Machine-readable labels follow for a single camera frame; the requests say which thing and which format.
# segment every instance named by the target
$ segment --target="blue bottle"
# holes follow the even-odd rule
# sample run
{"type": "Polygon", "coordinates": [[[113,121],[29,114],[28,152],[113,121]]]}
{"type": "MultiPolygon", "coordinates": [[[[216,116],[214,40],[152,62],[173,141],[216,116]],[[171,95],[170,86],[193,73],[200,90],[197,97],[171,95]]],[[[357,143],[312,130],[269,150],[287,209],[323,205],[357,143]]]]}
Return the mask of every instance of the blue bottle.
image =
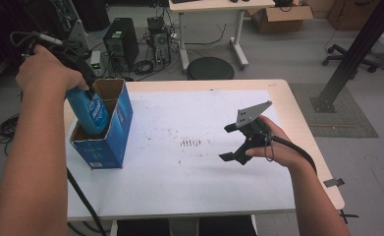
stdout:
{"type": "Polygon", "coordinates": [[[73,88],[67,91],[66,97],[87,134],[99,135],[103,132],[109,114],[96,93],[90,95],[89,91],[73,88]]]}

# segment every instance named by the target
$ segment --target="black post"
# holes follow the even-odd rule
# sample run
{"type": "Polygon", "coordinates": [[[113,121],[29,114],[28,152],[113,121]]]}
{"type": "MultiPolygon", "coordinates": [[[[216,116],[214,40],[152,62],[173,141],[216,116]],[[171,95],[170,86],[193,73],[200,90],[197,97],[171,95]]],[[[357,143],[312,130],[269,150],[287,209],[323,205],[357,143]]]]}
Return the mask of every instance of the black post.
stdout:
{"type": "Polygon", "coordinates": [[[326,113],[336,111],[333,107],[333,102],[383,32],[384,0],[381,0],[357,35],[357,38],[349,48],[348,53],[339,64],[332,78],[330,78],[326,87],[318,97],[311,99],[311,103],[316,112],[326,113]]]}

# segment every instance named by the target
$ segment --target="blue cardboard box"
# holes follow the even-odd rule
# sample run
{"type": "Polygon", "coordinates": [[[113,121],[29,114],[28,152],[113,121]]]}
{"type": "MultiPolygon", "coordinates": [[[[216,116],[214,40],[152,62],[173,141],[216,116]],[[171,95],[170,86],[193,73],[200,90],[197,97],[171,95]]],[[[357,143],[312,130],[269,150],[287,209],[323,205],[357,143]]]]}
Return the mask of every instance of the blue cardboard box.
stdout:
{"type": "Polygon", "coordinates": [[[108,110],[109,125],[102,134],[92,136],[78,122],[70,143],[92,169],[122,168],[133,118],[125,81],[98,79],[93,86],[108,110]]]}

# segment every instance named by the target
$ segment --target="bottle label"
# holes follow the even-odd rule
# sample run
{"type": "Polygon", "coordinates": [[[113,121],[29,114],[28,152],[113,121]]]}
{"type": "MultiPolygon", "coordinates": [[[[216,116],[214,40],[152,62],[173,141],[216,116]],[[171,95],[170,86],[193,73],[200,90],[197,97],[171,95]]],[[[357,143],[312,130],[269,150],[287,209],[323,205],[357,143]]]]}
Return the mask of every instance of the bottle label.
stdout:
{"type": "Polygon", "coordinates": [[[107,122],[108,113],[106,111],[103,101],[97,94],[94,95],[93,99],[88,104],[88,110],[90,117],[93,119],[93,123],[96,126],[102,126],[103,123],[107,122]]]}

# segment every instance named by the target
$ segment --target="white table leg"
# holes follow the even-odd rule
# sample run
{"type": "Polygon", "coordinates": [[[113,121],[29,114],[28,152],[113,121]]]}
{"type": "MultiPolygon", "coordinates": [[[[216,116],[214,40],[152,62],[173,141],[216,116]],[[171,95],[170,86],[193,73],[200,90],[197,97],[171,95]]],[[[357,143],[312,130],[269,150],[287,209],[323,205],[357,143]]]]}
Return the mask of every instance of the white table leg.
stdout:
{"type": "Polygon", "coordinates": [[[180,25],[180,59],[182,60],[183,71],[186,72],[189,66],[188,51],[186,50],[185,31],[183,29],[183,13],[179,13],[180,25]]]}
{"type": "Polygon", "coordinates": [[[244,52],[240,46],[241,29],[243,27],[244,12],[245,10],[240,10],[238,12],[237,28],[235,29],[235,37],[231,37],[231,44],[234,47],[234,50],[237,53],[238,58],[240,59],[242,70],[244,69],[244,67],[247,67],[249,65],[249,62],[247,61],[247,58],[245,57],[244,52]]]}
{"type": "Polygon", "coordinates": [[[171,236],[198,236],[198,217],[169,218],[171,236]]]}

